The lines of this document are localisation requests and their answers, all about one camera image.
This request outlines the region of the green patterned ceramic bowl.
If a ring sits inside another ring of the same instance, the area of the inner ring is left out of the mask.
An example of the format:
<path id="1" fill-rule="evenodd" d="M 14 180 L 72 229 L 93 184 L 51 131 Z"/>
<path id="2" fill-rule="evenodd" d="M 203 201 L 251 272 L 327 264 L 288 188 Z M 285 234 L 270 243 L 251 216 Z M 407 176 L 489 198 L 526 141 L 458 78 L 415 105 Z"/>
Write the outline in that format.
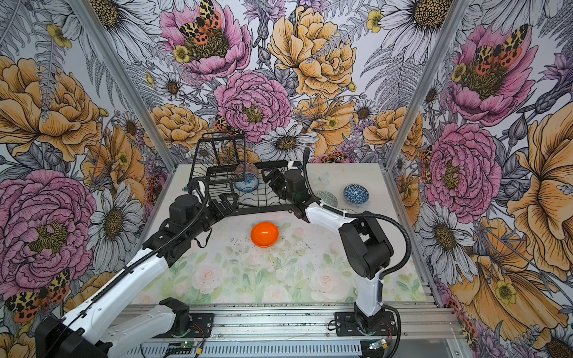
<path id="1" fill-rule="evenodd" d="M 338 199 L 332 192 L 316 191 L 315 195 L 322 204 L 328 205 L 330 207 L 338 207 Z"/>

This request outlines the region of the orange plastic bowl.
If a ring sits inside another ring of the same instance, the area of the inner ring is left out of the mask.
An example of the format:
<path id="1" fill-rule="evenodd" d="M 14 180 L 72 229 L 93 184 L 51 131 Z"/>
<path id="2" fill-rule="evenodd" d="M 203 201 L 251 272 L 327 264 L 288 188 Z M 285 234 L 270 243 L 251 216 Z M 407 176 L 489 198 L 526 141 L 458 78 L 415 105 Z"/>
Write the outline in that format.
<path id="1" fill-rule="evenodd" d="M 271 222 L 261 222 L 252 228 L 250 237 L 253 244 L 257 247 L 268 248 L 277 243 L 279 229 Z"/>

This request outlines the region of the blue floral ceramic bowl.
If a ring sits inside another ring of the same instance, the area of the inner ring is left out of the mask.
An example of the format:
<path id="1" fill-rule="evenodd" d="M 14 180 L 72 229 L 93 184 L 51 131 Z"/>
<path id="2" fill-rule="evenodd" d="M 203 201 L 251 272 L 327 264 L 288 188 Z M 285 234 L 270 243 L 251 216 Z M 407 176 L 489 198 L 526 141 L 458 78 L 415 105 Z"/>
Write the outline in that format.
<path id="1" fill-rule="evenodd" d="M 259 179 L 253 173 L 247 172 L 243 181 L 234 182 L 236 190 L 242 193 L 252 193 L 258 190 Z"/>

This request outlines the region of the red patterned ceramic bowl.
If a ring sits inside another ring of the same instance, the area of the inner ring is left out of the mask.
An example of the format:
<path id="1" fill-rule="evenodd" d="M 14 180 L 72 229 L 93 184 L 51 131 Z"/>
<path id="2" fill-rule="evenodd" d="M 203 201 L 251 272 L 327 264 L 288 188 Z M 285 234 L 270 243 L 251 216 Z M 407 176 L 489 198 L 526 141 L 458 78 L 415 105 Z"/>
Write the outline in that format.
<path id="1" fill-rule="evenodd" d="M 253 174 L 254 176 L 259 176 L 259 168 L 256 167 L 255 164 L 250 163 L 250 162 L 246 162 L 246 163 L 240 163 L 237 168 L 235 169 L 235 173 L 238 176 L 244 175 L 244 174 Z"/>

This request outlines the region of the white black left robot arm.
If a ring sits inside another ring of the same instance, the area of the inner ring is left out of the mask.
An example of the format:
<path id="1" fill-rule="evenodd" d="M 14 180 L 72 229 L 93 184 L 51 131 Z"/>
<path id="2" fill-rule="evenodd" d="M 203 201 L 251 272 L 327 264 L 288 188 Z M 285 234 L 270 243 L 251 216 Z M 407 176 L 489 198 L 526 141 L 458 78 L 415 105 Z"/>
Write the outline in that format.
<path id="1" fill-rule="evenodd" d="M 186 194 L 170 205 L 169 216 L 133 260 L 96 294 L 60 319 L 44 319 L 36 329 L 38 357 L 120 357 L 157 335 L 183 334 L 190 325 L 189 307 L 174 299 L 113 327 L 115 318 L 155 278 L 190 249 L 192 241 L 234 212 L 237 199 L 221 194 Z"/>

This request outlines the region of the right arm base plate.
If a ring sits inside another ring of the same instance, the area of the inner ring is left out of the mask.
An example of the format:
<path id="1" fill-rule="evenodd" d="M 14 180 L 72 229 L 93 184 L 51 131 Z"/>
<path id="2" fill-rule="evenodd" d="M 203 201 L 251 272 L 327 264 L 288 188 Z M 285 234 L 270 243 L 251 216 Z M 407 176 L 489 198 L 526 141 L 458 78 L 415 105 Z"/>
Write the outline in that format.
<path id="1" fill-rule="evenodd" d="M 398 327 L 395 315 L 386 312 L 380 323 L 374 326 L 373 332 L 364 333 L 360 330 L 355 314 L 346 311 L 334 313 L 334 319 L 329 323 L 329 328 L 333 329 L 338 337 L 396 337 Z"/>

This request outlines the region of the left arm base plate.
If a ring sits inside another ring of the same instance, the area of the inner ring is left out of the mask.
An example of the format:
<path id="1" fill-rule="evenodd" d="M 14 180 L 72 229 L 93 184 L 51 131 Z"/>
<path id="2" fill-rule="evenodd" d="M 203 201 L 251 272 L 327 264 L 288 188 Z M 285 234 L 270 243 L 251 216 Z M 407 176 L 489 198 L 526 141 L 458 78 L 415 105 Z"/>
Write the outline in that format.
<path id="1" fill-rule="evenodd" d="M 213 330 L 213 313 L 190 313 L 190 326 L 188 337 L 192 338 L 210 338 Z"/>

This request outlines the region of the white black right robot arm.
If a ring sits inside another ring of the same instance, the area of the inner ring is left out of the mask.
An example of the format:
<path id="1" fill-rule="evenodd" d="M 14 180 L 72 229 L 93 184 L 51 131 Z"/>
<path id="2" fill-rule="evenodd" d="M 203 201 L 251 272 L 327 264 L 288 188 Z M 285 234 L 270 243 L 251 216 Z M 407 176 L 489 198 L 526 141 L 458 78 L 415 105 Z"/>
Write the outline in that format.
<path id="1" fill-rule="evenodd" d="M 350 267 L 361 278 L 354 303 L 356 325 L 362 334 L 374 334 L 387 311 L 383 304 L 384 279 L 402 269 L 412 254 L 407 231 L 389 216 L 368 211 L 348 213 L 323 203 L 314 195 L 306 171 L 300 168 L 284 172 L 264 169 L 263 179 L 280 199 L 289 203 L 298 219 L 339 235 Z M 404 238 L 404 256 L 393 266 L 390 261 L 394 248 L 380 221 L 393 225 Z"/>

